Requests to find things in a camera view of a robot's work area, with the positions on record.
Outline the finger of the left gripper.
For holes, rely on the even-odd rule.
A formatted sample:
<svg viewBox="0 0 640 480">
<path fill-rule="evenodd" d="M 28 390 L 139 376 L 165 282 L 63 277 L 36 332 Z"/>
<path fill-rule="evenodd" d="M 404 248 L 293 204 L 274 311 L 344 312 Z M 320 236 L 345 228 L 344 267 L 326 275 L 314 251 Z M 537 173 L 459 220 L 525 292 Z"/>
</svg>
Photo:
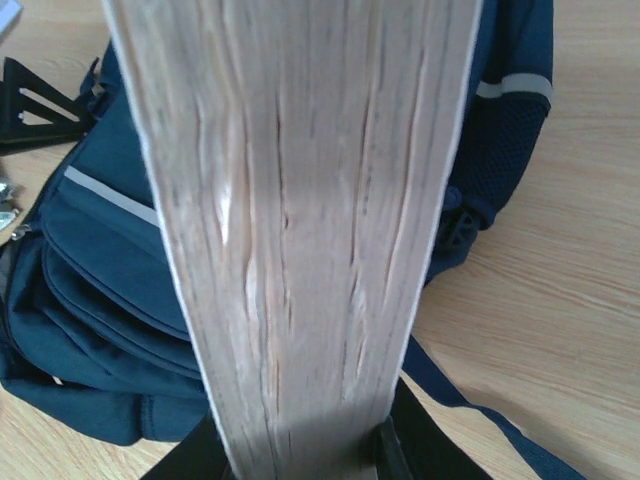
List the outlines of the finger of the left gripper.
<svg viewBox="0 0 640 480">
<path fill-rule="evenodd" d="M 81 139 L 90 114 L 16 59 L 6 57 L 1 80 L 1 145 L 52 146 Z"/>
</svg>

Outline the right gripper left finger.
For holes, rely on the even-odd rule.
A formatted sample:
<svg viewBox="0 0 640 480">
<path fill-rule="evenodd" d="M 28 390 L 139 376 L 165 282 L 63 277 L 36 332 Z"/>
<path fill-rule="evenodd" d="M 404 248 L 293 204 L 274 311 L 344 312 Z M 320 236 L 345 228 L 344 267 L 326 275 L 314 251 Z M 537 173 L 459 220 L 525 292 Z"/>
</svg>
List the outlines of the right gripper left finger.
<svg viewBox="0 0 640 480">
<path fill-rule="evenodd" d="M 142 480 L 228 480 L 233 471 L 211 413 Z"/>
</svg>

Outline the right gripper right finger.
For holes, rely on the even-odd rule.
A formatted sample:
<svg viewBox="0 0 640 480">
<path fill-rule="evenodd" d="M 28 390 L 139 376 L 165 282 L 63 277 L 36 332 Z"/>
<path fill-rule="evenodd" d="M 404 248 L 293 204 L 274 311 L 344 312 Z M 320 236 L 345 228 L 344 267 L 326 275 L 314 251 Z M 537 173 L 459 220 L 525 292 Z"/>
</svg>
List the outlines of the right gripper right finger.
<svg viewBox="0 0 640 480">
<path fill-rule="evenodd" d="M 402 380 L 389 417 L 375 430 L 374 458 L 379 479 L 491 479 L 444 434 Z"/>
</svg>

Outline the navy blue student backpack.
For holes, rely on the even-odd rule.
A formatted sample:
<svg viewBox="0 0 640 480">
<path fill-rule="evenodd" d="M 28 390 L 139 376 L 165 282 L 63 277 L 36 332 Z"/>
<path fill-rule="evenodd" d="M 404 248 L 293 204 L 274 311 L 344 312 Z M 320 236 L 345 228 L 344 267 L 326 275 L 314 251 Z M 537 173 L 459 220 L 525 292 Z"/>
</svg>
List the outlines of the navy blue student backpack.
<svg viewBox="0 0 640 480">
<path fill-rule="evenodd" d="M 553 3 L 477 2 L 460 135 L 422 289 L 463 263 L 493 224 L 551 107 Z M 72 100 L 90 114 L 90 130 L 1 250 L 1 383 L 88 436 L 174 448 L 207 413 L 216 421 L 113 37 Z M 467 405 L 411 331 L 400 380 L 443 406 Z M 378 425 L 365 451 L 375 472 Z"/>
</svg>

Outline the orange treehouse book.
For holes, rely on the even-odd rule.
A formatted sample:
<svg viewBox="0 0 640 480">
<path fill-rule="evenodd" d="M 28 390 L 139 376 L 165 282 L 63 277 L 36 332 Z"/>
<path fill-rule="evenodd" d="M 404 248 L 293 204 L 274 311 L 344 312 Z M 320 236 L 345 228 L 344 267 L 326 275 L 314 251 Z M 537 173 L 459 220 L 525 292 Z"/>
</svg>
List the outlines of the orange treehouse book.
<svg viewBox="0 0 640 480">
<path fill-rule="evenodd" d="M 477 1 L 108 1 L 240 479 L 372 479 L 459 140 Z"/>
</svg>

